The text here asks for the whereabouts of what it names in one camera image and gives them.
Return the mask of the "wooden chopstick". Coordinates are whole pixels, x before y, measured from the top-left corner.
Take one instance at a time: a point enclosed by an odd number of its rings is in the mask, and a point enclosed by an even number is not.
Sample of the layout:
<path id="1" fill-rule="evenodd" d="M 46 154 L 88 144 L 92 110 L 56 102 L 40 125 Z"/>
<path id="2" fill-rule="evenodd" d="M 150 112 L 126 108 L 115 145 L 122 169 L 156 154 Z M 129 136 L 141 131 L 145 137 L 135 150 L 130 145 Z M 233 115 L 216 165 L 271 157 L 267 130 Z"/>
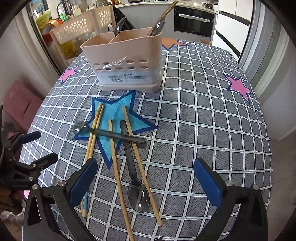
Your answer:
<path id="1" fill-rule="evenodd" d="M 123 114 L 124 114 L 124 117 L 125 117 L 125 122 L 126 122 L 126 125 L 127 125 L 128 134 L 131 137 L 134 137 L 133 132 L 132 132 L 132 128 L 131 128 L 131 125 L 130 125 L 130 120 L 128 118 L 128 114 L 127 114 L 127 111 L 126 111 L 126 108 L 125 108 L 124 105 L 122 106 L 122 111 L 123 111 Z M 152 210 L 154 212 L 154 215 L 156 217 L 158 225 L 162 226 L 163 223 L 162 223 L 162 220 L 161 220 L 161 216 L 160 216 L 158 208 L 157 208 L 157 206 L 155 204 L 154 197 L 153 197 L 153 194 L 151 192 L 149 182 L 147 180 L 147 177 L 145 175 L 145 171 L 144 171 L 144 168 L 143 168 L 143 165 L 142 165 L 142 162 L 141 162 L 141 158 L 140 158 L 140 155 L 139 155 L 139 152 L 138 152 L 138 148 L 137 148 L 137 145 L 136 145 L 136 143 L 134 141 L 132 141 L 132 148 L 133 148 L 133 151 L 134 151 L 135 158 L 137 160 L 138 168 L 139 168 L 143 183 L 144 183 L 144 185 L 145 185 L 145 187 L 147 189 L 147 192 L 149 194 L 149 199 L 150 199 L 150 204 L 151 204 Z"/>
<path id="2" fill-rule="evenodd" d="M 162 17 L 166 17 L 177 4 L 178 4 L 178 1 L 172 2 L 171 5 L 162 13 L 162 15 L 159 17 L 159 19 L 161 19 Z"/>
<path id="3" fill-rule="evenodd" d="M 115 179 L 116 179 L 116 183 L 117 183 L 120 204 L 122 207 L 123 218 L 125 220 L 125 225 L 126 225 L 126 228 L 128 231 L 129 240 L 134 241 L 132 229 L 130 226 L 130 219 L 128 217 L 128 213 L 127 213 L 127 209 L 126 209 L 126 205 L 125 205 L 125 198 L 124 198 L 123 191 L 122 191 L 121 179 L 120 179 L 120 174 L 119 174 L 119 169 L 118 169 L 118 164 L 117 164 L 117 156 L 116 156 L 116 151 L 115 151 L 115 142 L 114 142 L 113 137 L 110 137 L 110 146 L 111 146 L 113 169 L 114 169 Z"/>
<path id="4" fill-rule="evenodd" d="M 100 117 L 101 117 L 100 113 L 101 113 L 102 108 L 103 108 L 103 104 L 100 103 L 97 110 L 96 110 L 96 113 L 95 113 L 95 118 L 94 118 L 94 121 L 92 124 L 92 128 L 97 128 L 97 123 L 100 120 Z M 90 133 L 88 145 L 87 145 L 87 151 L 86 151 L 83 163 L 85 163 L 89 158 L 93 157 L 93 152 L 94 152 L 94 148 L 95 148 L 95 141 L 96 141 L 96 135 L 93 133 Z"/>
<path id="5" fill-rule="evenodd" d="M 92 128 L 98 128 L 99 124 L 100 124 L 100 120 L 102 117 L 102 112 L 103 112 L 103 103 L 100 103 L 96 114 L 95 114 L 95 118 L 92 124 Z M 87 151 L 85 154 L 85 158 L 84 158 L 84 163 L 89 159 L 93 157 L 93 153 L 94 153 L 94 148 L 95 148 L 95 142 L 96 142 L 96 135 L 91 133 L 89 136 L 89 140 L 88 140 L 88 145 L 87 145 Z M 82 212 L 82 217 L 86 218 L 87 217 L 87 207 L 88 207 L 88 190 L 86 191 L 81 204 L 80 204 L 80 209 Z"/>

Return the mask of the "grey spoon crosswise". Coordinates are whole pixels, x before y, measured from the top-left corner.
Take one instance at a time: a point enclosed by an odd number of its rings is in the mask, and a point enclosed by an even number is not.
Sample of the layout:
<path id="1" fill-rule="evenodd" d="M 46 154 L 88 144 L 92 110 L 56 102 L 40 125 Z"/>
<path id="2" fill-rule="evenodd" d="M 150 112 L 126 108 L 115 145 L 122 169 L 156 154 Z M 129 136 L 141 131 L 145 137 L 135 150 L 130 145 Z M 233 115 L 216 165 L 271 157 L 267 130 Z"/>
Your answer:
<path id="1" fill-rule="evenodd" d="M 114 138 L 117 140 L 133 142 L 137 144 L 145 144 L 146 142 L 145 138 L 130 136 L 122 133 L 115 133 L 111 131 L 101 130 L 98 128 L 91 128 L 90 125 L 84 121 L 79 121 L 75 123 L 73 126 L 73 131 L 75 134 L 78 134 L 78 135 L 92 133 L 92 134 L 96 134 L 97 136 L 105 136 L 105 137 Z"/>

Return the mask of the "chrome kitchen faucet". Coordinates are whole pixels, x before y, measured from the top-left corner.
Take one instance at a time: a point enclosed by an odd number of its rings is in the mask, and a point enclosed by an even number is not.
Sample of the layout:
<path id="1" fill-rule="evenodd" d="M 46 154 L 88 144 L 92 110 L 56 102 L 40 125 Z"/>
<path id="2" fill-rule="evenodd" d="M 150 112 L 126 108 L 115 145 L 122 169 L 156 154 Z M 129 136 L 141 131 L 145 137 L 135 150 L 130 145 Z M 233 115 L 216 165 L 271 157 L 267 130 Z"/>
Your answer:
<path id="1" fill-rule="evenodd" d="M 68 0 L 62 0 L 56 5 L 56 11 L 58 18 L 61 18 L 61 13 L 65 15 L 70 15 L 72 13 L 72 7 L 74 5 Z"/>

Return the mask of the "pink floor mat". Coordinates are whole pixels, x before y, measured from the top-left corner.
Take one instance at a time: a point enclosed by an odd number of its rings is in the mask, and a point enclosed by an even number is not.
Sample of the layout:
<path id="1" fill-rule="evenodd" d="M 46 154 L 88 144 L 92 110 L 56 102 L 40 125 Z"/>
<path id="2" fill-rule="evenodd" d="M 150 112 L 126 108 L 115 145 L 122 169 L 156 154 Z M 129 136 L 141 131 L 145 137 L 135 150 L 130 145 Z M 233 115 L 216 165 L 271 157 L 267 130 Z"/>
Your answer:
<path id="1" fill-rule="evenodd" d="M 43 100 L 19 81 L 15 81 L 4 96 L 4 110 L 28 131 Z"/>

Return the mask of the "grey checkered tablecloth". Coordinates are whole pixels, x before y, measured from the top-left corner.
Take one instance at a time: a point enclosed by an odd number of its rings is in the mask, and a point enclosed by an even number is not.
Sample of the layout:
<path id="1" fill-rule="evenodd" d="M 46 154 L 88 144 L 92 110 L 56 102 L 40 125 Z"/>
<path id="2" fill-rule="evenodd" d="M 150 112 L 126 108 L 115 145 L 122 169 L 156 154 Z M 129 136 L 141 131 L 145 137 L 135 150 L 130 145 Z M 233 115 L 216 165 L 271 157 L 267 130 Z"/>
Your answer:
<path id="1" fill-rule="evenodd" d="M 227 76 L 250 88 L 231 53 L 189 41 L 163 48 L 163 83 L 155 93 L 102 91 L 84 55 L 71 67 L 75 73 L 56 82 L 32 122 L 30 132 L 41 137 L 22 148 L 20 160 L 27 164 L 52 152 L 59 156 L 40 174 L 40 186 L 54 186 L 82 166 L 87 141 L 74 139 L 72 125 L 91 119 L 97 97 L 105 110 L 121 111 L 133 100 L 134 112 L 152 123 L 139 155 L 163 225 L 151 209 L 138 213 L 127 205 L 135 240 L 194 240 L 207 225 L 216 208 L 194 176 L 197 158 L 237 186 L 257 184 L 269 205 L 273 170 L 266 124 L 253 93 L 244 98 L 228 89 Z"/>

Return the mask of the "beige perforated storage rack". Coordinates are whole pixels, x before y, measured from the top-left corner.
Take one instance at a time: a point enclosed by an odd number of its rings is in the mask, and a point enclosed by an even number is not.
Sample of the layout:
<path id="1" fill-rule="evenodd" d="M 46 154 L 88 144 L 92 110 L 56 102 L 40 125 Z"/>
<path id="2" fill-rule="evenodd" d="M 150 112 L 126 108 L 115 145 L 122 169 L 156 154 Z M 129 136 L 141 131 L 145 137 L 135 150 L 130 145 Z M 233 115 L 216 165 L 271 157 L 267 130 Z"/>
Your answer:
<path id="1" fill-rule="evenodd" d="M 51 30 L 50 35 L 65 66 L 80 54 L 86 40 L 115 26 L 113 6 L 92 8 Z"/>

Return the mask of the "beige plastic utensil holder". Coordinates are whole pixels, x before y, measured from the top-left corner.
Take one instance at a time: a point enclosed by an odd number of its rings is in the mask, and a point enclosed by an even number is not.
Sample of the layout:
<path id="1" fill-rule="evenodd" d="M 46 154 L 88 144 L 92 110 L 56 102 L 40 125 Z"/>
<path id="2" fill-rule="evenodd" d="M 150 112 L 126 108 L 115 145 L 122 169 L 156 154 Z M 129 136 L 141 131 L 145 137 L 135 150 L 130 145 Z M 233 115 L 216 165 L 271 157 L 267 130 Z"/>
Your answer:
<path id="1" fill-rule="evenodd" d="M 150 28 L 100 33 L 81 45 L 101 90 L 157 92 L 162 83 L 162 34 Z"/>

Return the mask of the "white refrigerator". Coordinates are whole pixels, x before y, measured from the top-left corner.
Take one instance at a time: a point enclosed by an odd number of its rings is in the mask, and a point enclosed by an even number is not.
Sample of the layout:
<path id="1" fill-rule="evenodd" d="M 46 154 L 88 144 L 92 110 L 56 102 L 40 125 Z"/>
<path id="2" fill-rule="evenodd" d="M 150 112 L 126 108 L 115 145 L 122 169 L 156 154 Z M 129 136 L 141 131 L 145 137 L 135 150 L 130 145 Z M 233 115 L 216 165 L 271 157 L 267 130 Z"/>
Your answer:
<path id="1" fill-rule="evenodd" d="M 253 1 L 219 1 L 212 45 L 229 51 L 238 60 L 247 40 Z"/>

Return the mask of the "black built-in oven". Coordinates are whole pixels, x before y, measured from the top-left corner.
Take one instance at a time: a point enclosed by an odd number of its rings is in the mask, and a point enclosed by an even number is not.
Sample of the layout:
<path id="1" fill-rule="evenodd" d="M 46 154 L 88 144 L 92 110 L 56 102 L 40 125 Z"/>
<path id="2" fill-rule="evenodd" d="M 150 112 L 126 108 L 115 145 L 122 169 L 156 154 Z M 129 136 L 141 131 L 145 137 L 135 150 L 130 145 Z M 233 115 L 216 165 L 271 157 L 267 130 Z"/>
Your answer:
<path id="1" fill-rule="evenodd" d="M 175 6 L 174 31 L 210 38 L 214 28 L 215 14 L 199 9 Z"/>

